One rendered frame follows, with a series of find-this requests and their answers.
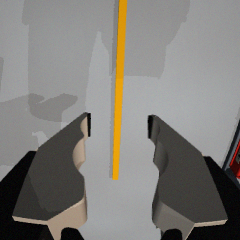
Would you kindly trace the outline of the red bin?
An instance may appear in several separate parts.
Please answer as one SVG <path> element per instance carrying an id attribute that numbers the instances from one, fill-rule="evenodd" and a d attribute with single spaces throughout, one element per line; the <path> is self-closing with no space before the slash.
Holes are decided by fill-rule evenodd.
<path id="1" fill-rule="evenodd" d="M 240 139 L 232 157 L 232 160 L 229 164 L 229 167 L 233 171 L 236 178 L 240 179 Z"/>

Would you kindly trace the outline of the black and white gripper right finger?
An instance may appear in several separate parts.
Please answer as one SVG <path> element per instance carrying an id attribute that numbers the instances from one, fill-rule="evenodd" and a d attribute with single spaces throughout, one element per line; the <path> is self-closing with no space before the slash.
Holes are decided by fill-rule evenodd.
<path id="1" fill-rule="evenodd" d="M 152 222 L 161 237 L 175 228 L 183 240 L 240 240 L 240 189 L 219 165 L 156 115 L 148 115 L 148 139 L 160 172 Z"/>

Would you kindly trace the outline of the yellow bar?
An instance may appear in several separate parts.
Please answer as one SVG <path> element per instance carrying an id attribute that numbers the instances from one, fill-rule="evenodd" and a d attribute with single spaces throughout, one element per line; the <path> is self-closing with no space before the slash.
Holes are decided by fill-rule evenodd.
<path id="1" fill-rule="evenodd" d="M 119 171 L 126 12 L 127 12 L 127 0 L 119 0 L 116 80 L 115 80 L 115 108 L 114 108 L 113 176 L 112 176 L 113 180 L 118 180 L 118 171 Z"/>

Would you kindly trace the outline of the grey metal bin rack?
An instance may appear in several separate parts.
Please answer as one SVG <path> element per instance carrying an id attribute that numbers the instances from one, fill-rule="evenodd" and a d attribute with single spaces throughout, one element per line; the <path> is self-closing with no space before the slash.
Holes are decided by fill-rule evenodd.
<path id="1" fill-rule="evenodd" d="M 236 186 L 238 186 L 238 188 L 240 189 L 240 183 L 237 180 L 237 178 L 234 175 L 234 173 L 232 172 L 231 168 L 229 167 L 229 164 L 230 164 L 230 162 L 232 160 L 232 157 L 233 157 L 234 152 L 236 150 L 236 147 L 238 145 L 239 139 L 240 139 L 240 120 L 239 120 L 237 129 L 236 129 L 233 141 L 231 143 L 230 149 L 228 151 L 228 154 L 227 154 L 226 159 L 224 161 L 224 164 L 222 166 L 222 170 L 224 170 L 224 172 L 227 174 L 227 176 L 229 176 L 229 178 L 234 182 L 234 184 Z"/>

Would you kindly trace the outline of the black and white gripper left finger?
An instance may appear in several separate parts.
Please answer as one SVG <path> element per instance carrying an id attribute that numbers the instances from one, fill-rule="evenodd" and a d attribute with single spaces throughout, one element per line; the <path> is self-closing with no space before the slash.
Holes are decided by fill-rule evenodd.
<path id="1" fill-rule="evenodd" d="M 86 223 L 79 169 L 90 135 L 91 113 L 84 112 L 29 151 L 0 181 L 0 240 L 61 240 L 62 229 Z"/>

